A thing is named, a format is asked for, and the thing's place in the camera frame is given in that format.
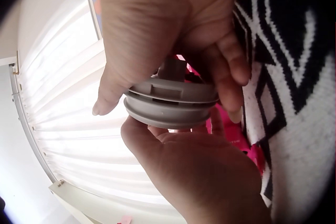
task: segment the grey plastic part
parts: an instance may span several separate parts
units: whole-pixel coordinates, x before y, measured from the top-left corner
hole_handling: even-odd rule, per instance
[[[166,60],[156,76],[132,86],[124,105],[136,120],[159,128],[192,128],[209,118],[218,94],[210,84],[185,81],[186,62]]]

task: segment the sheer curtain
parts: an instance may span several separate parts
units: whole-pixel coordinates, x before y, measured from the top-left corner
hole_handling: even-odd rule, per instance
[[[106,59],[88,3],[53,29],[21,62],[18,76],[29,125],[50,169],[58,180],[90,193],[178,217],[121,139],[123,98],[110,114],[92,115]]]

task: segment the human hand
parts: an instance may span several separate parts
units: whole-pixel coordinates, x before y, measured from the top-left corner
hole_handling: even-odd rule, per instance
[[[188,223],[270,223],[256,165],[225,140],[218,110],[178,133],[128,117],[121,136],[160,193]]]
[[[106,67],[92,113],[105,115],[132,85],[181,54],[213,81],[230,118],[240,121],[250,69],[234,33],[234,0],[101,0]]]

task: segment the pink fabric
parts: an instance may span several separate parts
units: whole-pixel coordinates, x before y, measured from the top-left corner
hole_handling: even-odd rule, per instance
[[[175,55],[175,58],[179,60],[184,60],[181,55]],[[189,64],[187,64],[187,71],[193,72],[199,75]],[[240,123],[233,123],[228,117],[227,112],[222,108],[221,105],[216,104],[217,109],[223,120],[224,132],[226,139],[235,147],[245,152],[246,155],[257,165],[259,172],[262,174],[265,168],[265,158],[262,149],[257,145],[252,145],[250,147],[247,139],[244,137]],[[210,119],[206,121],[206,126],[208,132],[211,133],[211,122]]]

